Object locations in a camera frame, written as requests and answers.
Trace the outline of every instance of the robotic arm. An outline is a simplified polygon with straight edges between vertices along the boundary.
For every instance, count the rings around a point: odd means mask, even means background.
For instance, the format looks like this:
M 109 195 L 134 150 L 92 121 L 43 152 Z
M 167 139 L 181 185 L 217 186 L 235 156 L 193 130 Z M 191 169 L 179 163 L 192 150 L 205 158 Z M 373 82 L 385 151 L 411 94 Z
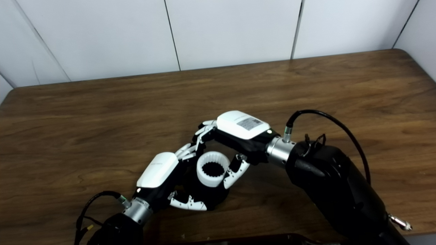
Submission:
M 325 135 L 315 141 L 308 135 L 304 141 L 290 141 L 293 122 L 304 113 L 324 116 L 345 130 L 362 156 L 366 180 L 340 149 L 325 145 Z M 239 153 L 231 163 L 216 152 L 203 154 L 210 140 Z M 208 161 L 221 164 L 225 173 L 212 177 L 204 174 L 201 168 Z M 125 206 L 124 211 L 106 220 L 88 244 L 142 244 L 142 227 L 153 213 L 169 205 L 188 210 L 213 210 L 247 168 L 259 163 L 283 167 L 292 183 L 304 189 L 333 228 L 353 244 L 408 245 L 392 223 L 404 230 L 411 230 L 411 226 L 386 212 L 382 200 L 370 186 L 369 168 L 357 140 L 338 120 L 314 110 L 294 113 L 283 137 L 266 122 L 239 111 L 226 112 L 216 120 L 203 122 L 193 143 L 175 153 L 155 156 L 137 181 L 131 202 L 114 195 Z M 185 174 L 195 164 L 197 174 Z M 183 179 L 189 180 L 184 184 L 186 194 L 174 191 Z M 78 219 L 75 244 L 87 231 L 80 230 L 87 206 Z

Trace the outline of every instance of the white gear-shaped cup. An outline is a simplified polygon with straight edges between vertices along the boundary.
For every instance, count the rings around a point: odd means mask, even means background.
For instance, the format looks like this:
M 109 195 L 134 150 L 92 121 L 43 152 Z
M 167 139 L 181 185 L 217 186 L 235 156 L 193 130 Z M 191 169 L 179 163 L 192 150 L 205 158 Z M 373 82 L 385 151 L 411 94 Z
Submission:
M 203 166 L 206 163 L 217 163 L 223 168 L 223 173 L 220 176 L 209 176 L 203 171 Z M 197 177 L 199 181 L 207 187 L 217 187 L 224 179 L 224 174 L 230 165 L 228 158 L 217 151 L 209 151 L 204 153 L 197 161 Z

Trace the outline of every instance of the label sticker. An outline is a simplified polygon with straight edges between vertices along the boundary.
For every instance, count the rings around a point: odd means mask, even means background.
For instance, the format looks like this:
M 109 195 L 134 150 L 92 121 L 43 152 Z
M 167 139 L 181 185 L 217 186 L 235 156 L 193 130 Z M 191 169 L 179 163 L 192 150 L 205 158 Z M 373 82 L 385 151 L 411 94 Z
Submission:
M 244 120 L 238 122 L 237 124 L 238 124 L 239 126 L 243 127 L 244 129 L 250 131 L 250 130 L 252 130 L 253 128 L 255 128 L 255 127 L 257 127 L 257 126 L 263 124 L 263 122 L 257 120 L 257 119 L 254 118 L 254 117 L 249 117 L 249 118 L 247 118 L 247 119 L 244 119 Z

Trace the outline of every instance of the wood grain surface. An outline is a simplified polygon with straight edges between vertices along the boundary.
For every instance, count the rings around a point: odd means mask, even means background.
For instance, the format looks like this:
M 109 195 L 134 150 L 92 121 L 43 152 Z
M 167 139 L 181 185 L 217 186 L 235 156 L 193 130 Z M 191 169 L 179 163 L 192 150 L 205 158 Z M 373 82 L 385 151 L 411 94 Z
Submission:
M 92 195 L 131 196 L 156 154 L 177 150 L 200 122 L 235 109 L 279 132 L 299 109 L 334 115 L 360 141 L 387 210 L 413 225 L 404 234 L 436 232 L 435 89 L 401 50 L 17 88 L 0 107 L 0 244 L 72 244 Z M 362 170 L 331 122 L 302 116 L 293 140 L 304 133 L 326 133 Z M 102 197 L 89 215 L 103 221 L 122 209 Z M 343 239 L 270 164 L 250 167 L 215 211 L 168 208 L 144 233 L 158 244 L 292 233 Z

